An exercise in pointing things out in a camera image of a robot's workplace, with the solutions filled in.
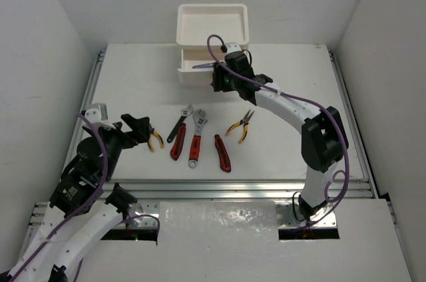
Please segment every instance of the open box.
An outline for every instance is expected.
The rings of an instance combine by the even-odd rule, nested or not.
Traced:
[[[208,86],[212,82],[213,68],[194,69],[194,65],[212,63],[207,51],[207,37],[220,35],[226,43],[248,47],[248,14],[243,4],[183,4],[178,9],[176,42],[180,47],[178,77],[184,86]],[[220,41],[212,40],[219,59]]]

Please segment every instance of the black cable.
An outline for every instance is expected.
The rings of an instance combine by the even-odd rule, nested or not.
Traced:
[[[242,51],[246,51],[248,55],[250,56],[250,66],[252,66],[252,53],[248,49],[243,49]]]
[[[303,220],[300,221],[298,219],[298,215],[296,214],[296,206],[295,206],[295,203],[294,203],[294,197],[296,196],[296,194],[300,194],[300,193],[301,193],[300,191],[296,191],[296,192],[294,192],[294,194],[292,196],[293,216],[294,216],[294,219],[296,219],[296,221],[298,221],[298,222],[302,222]]]

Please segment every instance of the pliers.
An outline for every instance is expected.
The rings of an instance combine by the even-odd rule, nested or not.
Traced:
[[[151,152],[155,151],[155,149],[154,149],[154,147],[152,146],[152,143],[151,143],[151,134],[153,134],[155,136],[155,138],[158,139],[158,141],[160,142],[160,147],[164,148],[164,141],[162,141],[161,136],[158,134],[157,131],[155,131],[155,129],[151,126],[151,124],[149,124],[149,139],[148,139],[149,150],[151,150]]]
[[[251,110],[247,111],[246,115],[244,116],[243,119],[241,119],[239,122],[233,124],[228,131],[226,132],[226,135],[229,136],[229,134],[231,133],[231,131],[233,131],[233,129],[237,128],[238,126],[244,125],[244,131],[242,134],[242,137],[240,139],[240,141],[238,141],[239,144],[241,144],[244,139],[246,139],[247,137],[247,132],[248,132],[248,121],[250,120],[250,118],[253,116],[254,110],[252,113],[250,113]]]

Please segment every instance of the white box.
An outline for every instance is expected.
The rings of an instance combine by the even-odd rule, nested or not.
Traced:
[[[178,77],[184,86],[208,86],[213,68],[193,69],[192,66],[212,63],[207,51],[207,37],[220,35],[225,43],[248,47],[248,14],[243,4],[183,4],[178,9],[176,42],[180,47]],[[219,59],[224,55],[218,48],[220,41],[212,39]]]

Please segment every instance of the white plastic container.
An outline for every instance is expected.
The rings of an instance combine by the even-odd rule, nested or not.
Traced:
[[[220,35],[225,43],[235,42],[248,47],[248,14],[243,4],[183,4],[178,9],[176,42],[180,47],[178,77],[184,86],[208,86],[213,68],[193,69],[194,65],[212,63],[207,51],[207,37]],[[220,59],[220,41],[212,39]]]

